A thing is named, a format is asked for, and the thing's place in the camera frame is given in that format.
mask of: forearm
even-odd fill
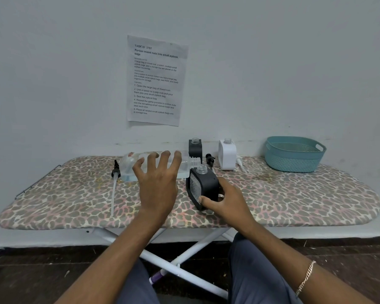
[[[305,278],[311,260],[258,223],[240,232],[261,250],[296,291]],[[373,303],[317,264],[299,297],[306,304]]]
[[[128,273],[162,222],[139,212],[56,304],[112,304]]]

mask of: bracelet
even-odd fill
[[[304,281],[300,284],[300,286],[298,287],[297,291],[295,292],[295,296],[296,296],[296,297],[298,297],[298,295],[299,295],[299,294],[301,293],[301,291],[303,290],[305,283],[308,281],[309,276],[310,276],[311,273],[312,273],[312,268],[314,267],[314,264],[315,264],[315,263],[316,263],[316,262],[313,260],[313,261],[311,261],[311,263],[309,264],[307,274],[305,275],[305,279],[304,279]]]

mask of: paper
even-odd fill
[[[127,119],[178,126],[188,46],[128,35]]]

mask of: person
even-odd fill
[[[144,158],[135,163],[133,170],[139,181],[141,209],[56,304],[159,303],[139,255],[175,204],[176,177],[182,156],[176,151],[167,168],[169,156],[170,152],[163,152],[156,167],[158,154],[151,153],[147,173],[141,170]],[[218,179],[224,198],[212,201],[201,197],[200,200],[238,231],[229,252],[232,277],[229,303],[373,303],[272,235],[255,221],[241,190],[222,177]]]

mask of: basket rim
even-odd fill
[[[279,138],[279,137],[286,137],[286,138],[303,138],[303,139],[305,139],[305,140],[313,141],[313,142],[315,142],[316,144],[319,144],[319,145],[323,148],[322,151],[319,150],[319,149],[317,148],[318,151],[315,151],[315,152],[304,152],[304,153],[322,153],[322,152],[325,152],[325,151],[327,150],[327,148],[325,147],[324,144],[322,144],[322,143],[320,143],[320,142],[318,142],[318,141],[316,141],[316,140],[314,140],[314,139],[312,139],[312,138],[308,138],[308,137],[296,137],[296,136],[274,135],[274,136],[268,137],[268,138],[266,139],[266,143],[269,143],[271,147],[276,148],[276,149],[278,149],[278,150],[282,150],[282,151],[284,151],[284,152],[303,152],[303,151],[300,151],[300,150],[287,150],[287,149],[282,149],[282,148],[276,147],[276,146],[274,146],[272,143],[269,142],[269,138],[274,138],[274,137],[277,137],[277,138]],[[290,143],[290,142],[282,142],[282,143],[304,145],[303,143]]]

